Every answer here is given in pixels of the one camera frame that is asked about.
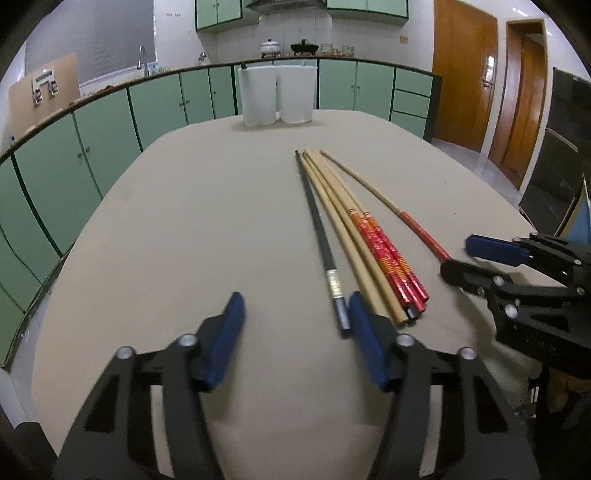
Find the floor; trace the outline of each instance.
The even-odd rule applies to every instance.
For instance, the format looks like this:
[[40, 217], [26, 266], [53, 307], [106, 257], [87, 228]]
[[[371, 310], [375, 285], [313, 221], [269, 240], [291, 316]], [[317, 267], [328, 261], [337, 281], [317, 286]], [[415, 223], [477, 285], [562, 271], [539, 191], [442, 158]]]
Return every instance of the floor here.
[[[484, 180], [505, 200], [507, 200], [507, 202], [517, 208], [517, 205], [521, 200], [518, 190], [501, 173], [501, 171], [488, 158], [486, 158], [486, 156], [438, 139], [433, 139], [431, 143], [442, 152], [461, 163], [474, 173], [474, 175]], [[37, 339], [47, 310], [47, 305], [51, 298], [52, 289], [53, 285], [50, 286], [47, 295], [42, 300], [35, 315], [31, 319], [27, 330], [23, 333], [21, 344], [10, 371], [16, 394], [29, 421], [38, 420], [38, 415], [31, 399], [33, 362], [35, 360]]]
[[521, 201], [519, 191], [485, 155], [437, 138], [431, 144], [484, 180], [514, 208], [518, 207]]

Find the black pot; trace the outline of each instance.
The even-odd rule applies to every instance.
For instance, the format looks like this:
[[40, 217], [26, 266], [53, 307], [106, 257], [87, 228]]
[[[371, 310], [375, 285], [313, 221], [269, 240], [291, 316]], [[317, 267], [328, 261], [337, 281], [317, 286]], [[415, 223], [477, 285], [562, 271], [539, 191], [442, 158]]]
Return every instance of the black pot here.
[[313, 43], [306, 43], [305, 40], [302, 40], [301, 43], [292, 43], [291, 49], [294, 51], [295, 55], [297, 55], [298, 53], [300, 55], [304, 53], [311, 53], [312, 55], [315, 55], [316, 51], [318, 50], [318, 45], [314, 45]]

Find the blue gripper pad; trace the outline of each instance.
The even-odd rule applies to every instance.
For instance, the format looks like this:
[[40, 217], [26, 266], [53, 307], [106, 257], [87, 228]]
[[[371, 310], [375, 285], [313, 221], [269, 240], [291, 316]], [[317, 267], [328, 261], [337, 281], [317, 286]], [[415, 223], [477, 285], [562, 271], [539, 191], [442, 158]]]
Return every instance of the blue gripper pad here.
[[487, 236], [471, 235], [466, 238], [465, 250], [471, 257], [518, 267], [530, 261], [530, 252], [514, 242]]
[[201, 351], [191, 361], [189, 371], [200, 391], [211, 392], [223, 380], [244, 318], [244, 297], [235, 291], [223, 313], [205, 319], [199, 327], [197, 338]]
[[349, 318], [369, 376], [382, 391], [391, 391], [392, 383], [404, 375], [404, 364], [393, 351], [396, 328], [389, 318], [370, 312], [358, 291], [349, 299]]

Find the window blind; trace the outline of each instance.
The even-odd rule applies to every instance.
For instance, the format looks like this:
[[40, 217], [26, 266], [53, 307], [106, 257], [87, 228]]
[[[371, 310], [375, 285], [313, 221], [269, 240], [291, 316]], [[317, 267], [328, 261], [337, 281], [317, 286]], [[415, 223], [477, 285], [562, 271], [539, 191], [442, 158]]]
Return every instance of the window blind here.
[[76, 53], [83, 83], [137, 65], [140, 44], [155, 61], [153, 0], [63, 0], [27, 39], [25, 69]]

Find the wooden door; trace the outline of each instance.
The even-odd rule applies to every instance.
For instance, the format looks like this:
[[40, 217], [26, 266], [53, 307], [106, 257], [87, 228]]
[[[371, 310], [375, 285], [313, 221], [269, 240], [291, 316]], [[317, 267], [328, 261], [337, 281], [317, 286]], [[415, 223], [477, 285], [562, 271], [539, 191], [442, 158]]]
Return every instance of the wooden door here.
[[529, 37], [521, 37], [521, 80], [511, 136], [501, 171], [517, 188], [521, 185], [540, 127], [544, 106], [546, 62], [544, 47]]
[[495, 17], [458, 0], [435, 0], [433, 73], [443, 77], [435, 137], [471, 150], [482, 148], [497, 40]]

